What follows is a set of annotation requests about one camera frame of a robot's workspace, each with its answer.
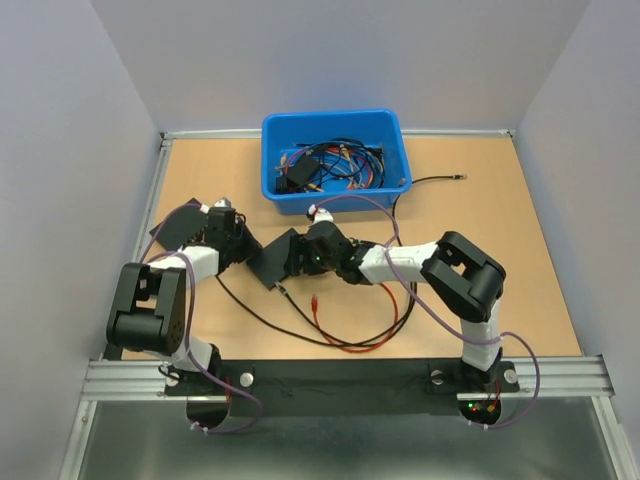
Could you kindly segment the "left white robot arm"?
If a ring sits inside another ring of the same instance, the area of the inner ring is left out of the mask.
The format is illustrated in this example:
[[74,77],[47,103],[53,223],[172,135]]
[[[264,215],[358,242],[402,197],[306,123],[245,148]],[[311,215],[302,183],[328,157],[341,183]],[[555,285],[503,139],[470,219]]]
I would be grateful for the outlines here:
[[221,386],[223,371],[218,348],[191,333],[196,284],[249,260],[261,245],[228,199],[194,207],[204,225],[182,246],[122,267],[106,338],[115,347],[151,354],[188,372],[191,386],[210,394]]

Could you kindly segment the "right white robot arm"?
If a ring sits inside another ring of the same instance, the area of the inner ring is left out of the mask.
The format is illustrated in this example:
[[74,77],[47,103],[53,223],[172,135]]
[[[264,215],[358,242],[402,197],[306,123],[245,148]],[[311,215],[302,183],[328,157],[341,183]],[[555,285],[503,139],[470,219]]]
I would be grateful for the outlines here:
[[290,276],[333,272],[352,285],[397,281],[431,314],[411,287],[429,285],[460,320],[460,330],[452,333],[463,342],[463,384],[482,390],[496,379],[502,357],[498,313],[506,271],[462,234],[447,231],[435,242],[387,246],[349,239],[333,222],[320,221],[289,241],[284,269]]

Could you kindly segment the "black network switch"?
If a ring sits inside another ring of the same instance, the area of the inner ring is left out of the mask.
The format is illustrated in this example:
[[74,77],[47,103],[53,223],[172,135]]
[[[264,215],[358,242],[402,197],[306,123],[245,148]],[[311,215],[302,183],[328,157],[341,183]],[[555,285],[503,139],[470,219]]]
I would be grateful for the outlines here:
[[300,275],[300,237],[290,228],[247,261],[250,271],[267,290],[289,277]]
[[165,250],[176,250],[186,244],[206,225],[206,216],[200,211],[201,203],[191,198],[193,207],[181,208],[172,214],[156,236],[156,242]]

